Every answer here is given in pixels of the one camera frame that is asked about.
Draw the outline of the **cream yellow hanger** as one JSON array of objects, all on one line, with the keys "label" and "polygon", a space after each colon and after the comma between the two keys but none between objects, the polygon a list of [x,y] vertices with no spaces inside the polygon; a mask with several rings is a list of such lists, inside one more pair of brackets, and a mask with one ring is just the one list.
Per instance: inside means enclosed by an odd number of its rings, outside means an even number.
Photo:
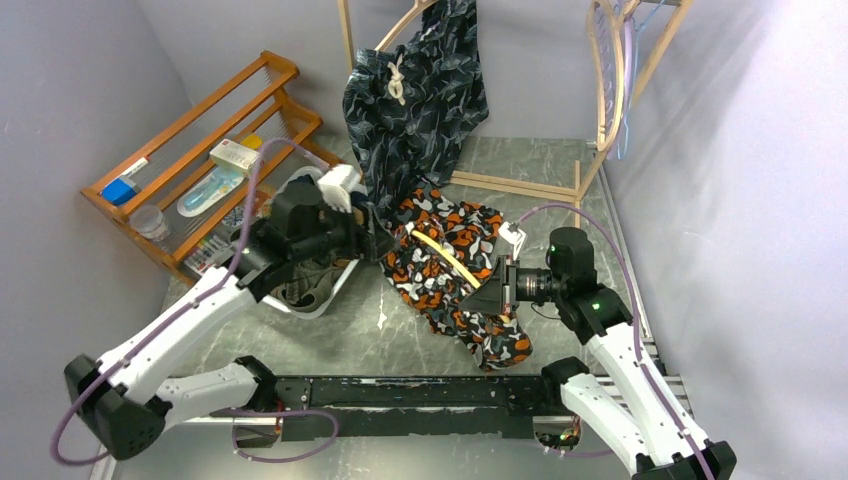
[{"label": "cream yellow hanger", "polygon": [[454,269],[474,288],[477,289],[481,286],[480,281],[470,272],[467,268],[451,253],[445,250],[438,242],[429,236],[425,235],[423,232],[418,230],[410,230],[409,234],[417,238],[419,241],[425,243],[431,249],[436,251],[439,255],[441,255],[447,262],[449,262]]}]

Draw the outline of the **dark patterned shorts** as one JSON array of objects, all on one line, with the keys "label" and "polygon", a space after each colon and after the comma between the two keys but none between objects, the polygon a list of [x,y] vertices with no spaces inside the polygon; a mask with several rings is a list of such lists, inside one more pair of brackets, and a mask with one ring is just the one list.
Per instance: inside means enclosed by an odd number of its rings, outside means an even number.
[{"label": "dark patterned shorts", "polygon": [[355,54],[342,112],[383,220],[417,188],[448,184],[466,139],[489,116],[477,12],[474,1],[438,1],[407,43]]}]

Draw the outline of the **wooden clothes rack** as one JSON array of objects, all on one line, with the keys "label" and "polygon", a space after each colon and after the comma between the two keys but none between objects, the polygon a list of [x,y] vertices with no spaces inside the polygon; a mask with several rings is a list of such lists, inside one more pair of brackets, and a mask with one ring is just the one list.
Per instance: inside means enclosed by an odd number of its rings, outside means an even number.
[{"label": "wooden clothes rack", "polygon": [[487,116],[472,1],[415,1],[376,47],[356,49],[350,7],[337,5],[350,70],[344,116],[354,151],[378,196],[421,180],[579,205],[608,158],[626,154],[628,117],[691,9],[671,14],[646,59],[646,22],[636,1],[593,1],[586,28],[596,77],[596,134],[589,166],[575,165],[572,186],[461,170],[462,142]]}]

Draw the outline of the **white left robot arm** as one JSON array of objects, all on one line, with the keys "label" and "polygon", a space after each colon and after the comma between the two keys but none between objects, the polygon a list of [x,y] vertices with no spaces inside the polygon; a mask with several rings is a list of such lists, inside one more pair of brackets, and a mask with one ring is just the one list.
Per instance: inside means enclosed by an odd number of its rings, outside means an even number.
[{"label": "white left robot arm", "polygon": [[276,375],[253,356],[189,377],[174,369],[229,320],[289,282],[308,260],[376,262],[397,245],[375,208],[353,190],[292,182],[267,217],[241,233],[195,286],[142,331],[99,358],[79,355],[64,370],[70,415],[97,437],[107,456],[132,458],[166,430],[226,410],[277,415]]}]

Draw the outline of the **blue box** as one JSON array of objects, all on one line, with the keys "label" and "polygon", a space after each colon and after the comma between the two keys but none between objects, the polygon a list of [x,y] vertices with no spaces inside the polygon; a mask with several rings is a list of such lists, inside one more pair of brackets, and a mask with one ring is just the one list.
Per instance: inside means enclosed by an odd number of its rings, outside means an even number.
[{"label": "blue box", "polygon": [[100,196],[113,206],[122,206],[139,191],[139,185],[130,177],[119,176],[102,189]]}]

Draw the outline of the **olive green shorts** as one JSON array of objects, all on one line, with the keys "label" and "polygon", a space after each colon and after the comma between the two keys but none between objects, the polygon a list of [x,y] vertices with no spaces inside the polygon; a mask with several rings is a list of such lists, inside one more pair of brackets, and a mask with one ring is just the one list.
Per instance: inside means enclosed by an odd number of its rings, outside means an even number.
[{"label": "olive green shorts", "polygon": [[275,287],[270,295],[295,312],[316,312],[331,300],[333,288],[349,263],[346,259],[301,262],[294,268],[293,279]]}]

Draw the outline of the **wooden hanger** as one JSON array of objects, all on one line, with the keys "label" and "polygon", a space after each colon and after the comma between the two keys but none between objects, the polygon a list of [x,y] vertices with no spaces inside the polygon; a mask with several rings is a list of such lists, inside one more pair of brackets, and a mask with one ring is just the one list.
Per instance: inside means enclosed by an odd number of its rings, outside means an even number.
[{"label": "wooden hanger", "polygon": [[624,103],[622,24],[605,0],[590,2],[586,24],[596,75],[596,147],[605,152],[616,142]]}]

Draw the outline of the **clear plastic cup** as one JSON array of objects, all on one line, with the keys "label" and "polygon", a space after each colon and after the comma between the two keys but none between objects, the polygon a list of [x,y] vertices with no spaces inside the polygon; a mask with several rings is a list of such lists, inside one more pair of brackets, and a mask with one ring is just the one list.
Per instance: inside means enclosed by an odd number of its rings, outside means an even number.
[{"label": "clear plastic cup", "polygon": [[129,224],[139,235],[152,242],[159,242],[170,235],[170,227],[164,213],[155,205],[144,205],[129,218]]}]

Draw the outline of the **orange wooden shelf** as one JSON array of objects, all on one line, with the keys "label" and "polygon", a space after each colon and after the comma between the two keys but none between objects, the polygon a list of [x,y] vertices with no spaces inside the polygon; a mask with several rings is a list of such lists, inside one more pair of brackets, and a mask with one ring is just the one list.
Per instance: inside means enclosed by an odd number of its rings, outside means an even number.
[{"label": "orange wooden shelf", "polygon": [[[321,116],[286,90],[298,75],[293,61],[268,50],[261,52],[106,175],[83,188],[82,195],[158,266],[193,284],[199,276],[183,265],[183,259],[213,233],[226,214],[242,205],[247,190],[239,185],[194,218],[177,212],[179,199],[215,168],[208,153],[221,140],[242,141],[251,134],[263,140],[287,137],[331,165],[340,163],[337,155],[313,138],[323,124]],[[119,176],[130,177],[140,191],[124,205],[113,206],[100,192]],[[170,227],[164,240],[152,242],[131,228],[130,216],[144,205],[155,205],[164,213]]]}]

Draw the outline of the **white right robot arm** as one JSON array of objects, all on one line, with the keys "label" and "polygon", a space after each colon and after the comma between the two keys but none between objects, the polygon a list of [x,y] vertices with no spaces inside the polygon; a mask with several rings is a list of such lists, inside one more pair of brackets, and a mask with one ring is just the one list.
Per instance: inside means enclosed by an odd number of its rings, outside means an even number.
[{"label": "white right robot arm", "polygon": [[513,314],[523,303],[554,305],[559,320],[600,363],[621,396],[616,401],[575,357],[549,364],[539,391],[550,413],[569,410],[607,444],[633,479],[727,479],[737,456],[713,441],[664,382],[624,300],[600,283],[585,231],[549,235],[544,268],[523,268],[508,256],[461,301],[484,315]]}]

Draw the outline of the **orange camo shorts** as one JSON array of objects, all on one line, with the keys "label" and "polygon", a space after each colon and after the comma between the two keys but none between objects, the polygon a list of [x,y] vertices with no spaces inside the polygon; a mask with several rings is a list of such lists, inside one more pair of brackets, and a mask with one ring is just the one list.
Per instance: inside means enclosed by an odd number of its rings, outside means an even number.
[{"label": "orange camo shorts", "polygon": [[459,309],[475,289],[441,255],[409,234],[418,230],[457,258],[480,283],[494,270],[501,211],[453,201],[439,190],[419,187],[401,201],[388,221],[400,247],[382,260],[389,284],[428,323],[432,333],[464,344],[483,371],[503,370],[528,359],[533,344],[513,314],[482,315]]}]

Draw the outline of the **light blue wire hanger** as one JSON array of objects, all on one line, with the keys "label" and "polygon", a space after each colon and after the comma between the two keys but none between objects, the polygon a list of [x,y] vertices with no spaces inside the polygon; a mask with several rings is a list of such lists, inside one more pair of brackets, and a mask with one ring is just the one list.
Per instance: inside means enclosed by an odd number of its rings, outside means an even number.
[{"label": "light blue wire hanger", "polygon": [[665,4],[665,1],[660,1],[658,4],[656,4],[641,23],[636,22],[633,14],[630,14],[625,18],[625,39],[629,40],[627,46],[625,47],[625,60],[628,61],[625,64],[625,68],[626,73],[629,74],[629,83],[625,95],[626,104],[623,108],[623,114],[621,119],[621,132],[619,133],[618,142],[616,145],[616,154],[619,160],[624,160],[626,158],[629,149],[629,116],[630,111],[635,102],[635,87],[640,67],[641,36],[643,32],[647,29],[648,25],[652,22],[652,19],[656,15],[657,11]]}]

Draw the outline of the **white medicine box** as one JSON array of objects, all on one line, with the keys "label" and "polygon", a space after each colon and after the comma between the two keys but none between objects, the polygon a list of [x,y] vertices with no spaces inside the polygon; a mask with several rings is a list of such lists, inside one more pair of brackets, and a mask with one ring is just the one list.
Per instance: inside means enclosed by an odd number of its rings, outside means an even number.
[{"label": "white medicine box", "polygon": [[224,139],[209,151],[209,157],[219,167],[250,177],[261,163],[260,151],[238,142]]}]

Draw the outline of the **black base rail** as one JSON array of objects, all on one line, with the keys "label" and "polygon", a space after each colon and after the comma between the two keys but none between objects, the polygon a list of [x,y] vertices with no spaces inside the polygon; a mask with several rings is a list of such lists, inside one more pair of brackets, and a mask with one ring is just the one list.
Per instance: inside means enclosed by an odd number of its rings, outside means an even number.
[{"label": "black base rail", "polygon": [[573,414],[541,375],[507,376],[280,376],[271,402],[252,410],[229,407],[216,415],[269,417],[285,441],[340,437],[494,434],[531,439],[545,424],[567,425]]}]

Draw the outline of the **marker pen set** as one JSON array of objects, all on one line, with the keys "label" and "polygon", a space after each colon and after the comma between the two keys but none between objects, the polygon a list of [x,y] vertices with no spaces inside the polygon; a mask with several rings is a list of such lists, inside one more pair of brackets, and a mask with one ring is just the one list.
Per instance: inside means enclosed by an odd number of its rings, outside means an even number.
[{"label": "marker pen set", "polygon": [[183,259],[183,265],[197,275],[202,275],[213,263],[213,258],[229,245],[223,237],[212,233],[200,240]]}]

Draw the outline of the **white plastic laundry basket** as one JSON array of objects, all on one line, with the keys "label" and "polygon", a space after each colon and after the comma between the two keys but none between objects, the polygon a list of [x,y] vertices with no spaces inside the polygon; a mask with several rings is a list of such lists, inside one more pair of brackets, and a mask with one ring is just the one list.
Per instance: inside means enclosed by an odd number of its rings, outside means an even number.
[{"label": "white plastic laundry basket", "polygon": [[350,264],[376,255],[358,176],[347,164],[300,169],[271,198],[270,211],[250,222],[246,241],[236,232],[213,258],[202,275],[204,289],[224,281],[299,318],[320,316]]}]

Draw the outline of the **blue blister pack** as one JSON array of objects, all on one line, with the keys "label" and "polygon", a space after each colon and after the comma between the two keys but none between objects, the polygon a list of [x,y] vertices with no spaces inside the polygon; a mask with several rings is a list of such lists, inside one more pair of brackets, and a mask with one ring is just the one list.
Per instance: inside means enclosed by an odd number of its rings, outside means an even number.
[{"label": "blue blister pack", "polygon": [[177,212],[186,218],[197,217],[229,195],[244,179],[236,170],[215,167],[179,199]]}]

